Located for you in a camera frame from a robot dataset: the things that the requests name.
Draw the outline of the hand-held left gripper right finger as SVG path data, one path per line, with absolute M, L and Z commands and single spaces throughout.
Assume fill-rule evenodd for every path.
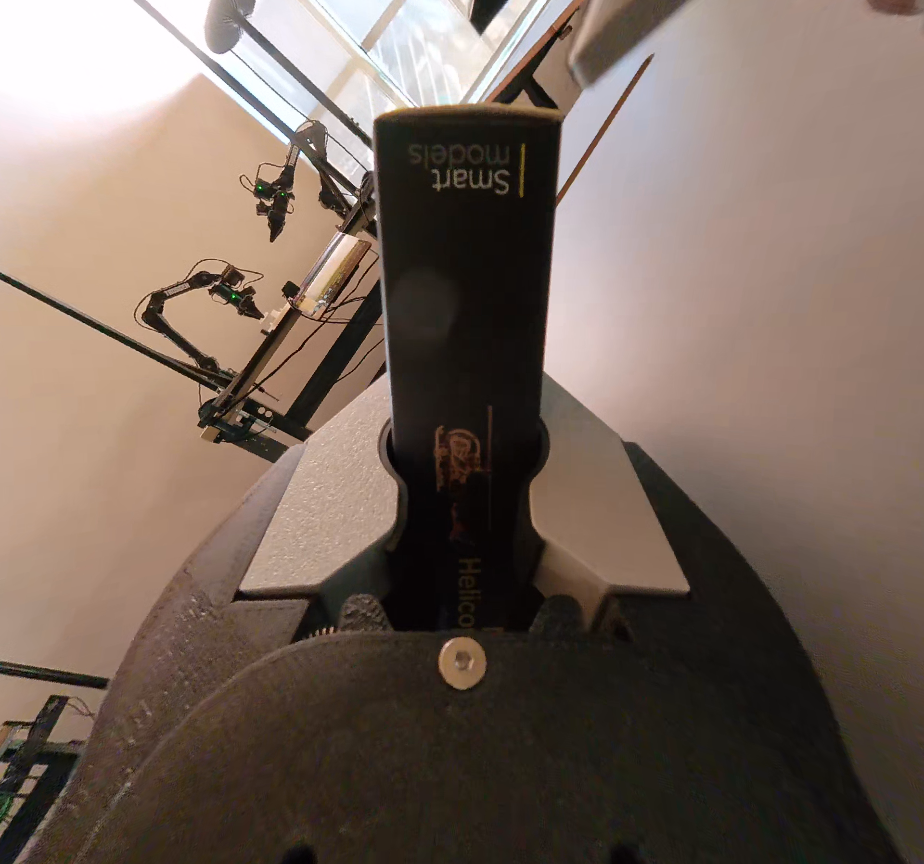
M 690 585 L 622 437 L 547 373 L 545 463 L 528 489 L 543 549 L 533 585 L 580 607 L 585 628 L 614 596 L 687 597 Z

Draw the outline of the window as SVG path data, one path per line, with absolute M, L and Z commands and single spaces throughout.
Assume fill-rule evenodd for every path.
M 210 0 L 145 0 L 203 51 Z M 248 20 L 368 134 L 394 108 L 480 100 L 572 0 L 508 0 L 478 32 L 473 0 L 256 0 Z

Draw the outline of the black equipment rack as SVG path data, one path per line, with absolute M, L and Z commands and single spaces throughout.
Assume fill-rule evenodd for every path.
M 1 727 L 1 861 L 21 858 L 70 780 L 84 748 L 82 739 L 52 740 L 62 715 L 94 722 L 78 697 L 51 695 L 30 721 Z

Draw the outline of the tall black printed box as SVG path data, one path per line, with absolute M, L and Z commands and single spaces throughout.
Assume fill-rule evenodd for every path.
M 389 456 L 407 490 L 396 627 L 524 629 L 563 116 L 498 104 L 374 123 Z

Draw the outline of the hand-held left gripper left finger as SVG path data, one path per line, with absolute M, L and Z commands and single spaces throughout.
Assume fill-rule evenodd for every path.
M 238 593 L 249 599 L 384 599 L 407 522 L 407 486 L 387 451 L 387 376 L 305 443 Z

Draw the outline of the long black bar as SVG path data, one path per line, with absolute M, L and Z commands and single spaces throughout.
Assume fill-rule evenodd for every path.
M 18 662 L 1 662 L 1 675 L 47 684 L 106 690 L 110 679 L 100 675 L 58 670 Z
M 81 323 L 85 327 L 88 327 L 95 332 L 114 340 L 126 348 L 134 350 L 143 357 L 158 362 L 172 372 L 179 373 L 186 378 L 191 379 L 198 385 L 203 385 L 218 390 L 225 388 L 230 383 L 230 377 L 224 373 L 216 373 L 209 370 L 204 370 L 201 367 L 195 366 L 191 363 L 179 361 L 178 359 L 172 358 L 159 350 L 150 348 L 139 340 L 133 339 L 132 337 L 124 334 L 114 327 L 110 327 L 109 325 L 93 318 L 92 316 L 83 313 L 77 308 L 59 301 L 55 297 L 30 286 L 24 281 L 7 275 L 4 272 L 1 273 L 1 281 L 6 283 L 6 285 L 10 286 L 11 288 L 22 292 L 30 298 L 40 302 L 41 304 L 48 306 L 55 311 Z

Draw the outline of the robot table with metal frame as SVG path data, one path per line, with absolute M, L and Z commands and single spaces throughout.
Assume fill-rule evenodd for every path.
M 337 304 L 321 316 L 302 316 L 291 306 L 301 284 L 287 284 L 284 304 L 264 318 L 260 327 L 263 340 L 244 369 L 218 396 L 202 404 L 200 426 L 204 440 L 227 443 L 248 450 L 271 462 L 279 459 L 285 445 L 276 436 L 304 440 L 308 424 L 336 382 L 346 376 L 347 366 L 382 314 L 382 295 L 378 282 L 363 294 L 359 289 L 378 261 L 377 223 L 364 230 L 359 223 L 343 224 L 342 232 L 372 242 L 372 249 L 360 262 Z M 282 372 L 295 356 L 305 350 L 310 339 L 322 328 L 341 325 L 343 330 L 317 364 L 306 384 L 283 412 L 256 401 L 269 380 Z

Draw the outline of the black round floor lamp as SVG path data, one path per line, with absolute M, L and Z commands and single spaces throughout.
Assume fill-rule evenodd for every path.
M 372 148 L 372 138 L 368 133 L 250 21 L 256 2 L 257 0 L 210 0 L 203 27 L 209 50 L 217 55 L 225 54 L 236 48 L 243 36 L 249 37 L 270 60 L 340 121 L 351 134 L 365 146 Z

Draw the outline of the white desk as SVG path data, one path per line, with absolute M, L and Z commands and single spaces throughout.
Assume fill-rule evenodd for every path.
M 734 542 L 922 862 L 922 38 L 701 0 L 563 201 L 548 369 Z

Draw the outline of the wooden desk with black legs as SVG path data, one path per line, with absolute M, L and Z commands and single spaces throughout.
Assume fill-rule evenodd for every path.
M 572 0 L 530 49 L 491 84 L 481 102 L 548 108 L 566 115 L 581 94 L 568 59 L 585 6 L 586 0 Z

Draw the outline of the shiny metal panel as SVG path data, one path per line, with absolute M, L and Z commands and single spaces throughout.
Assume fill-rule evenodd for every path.
M 371 249 L 369 240 L 335 234 L 295 293 L 292 308 L 310 318 L 330 310 Z

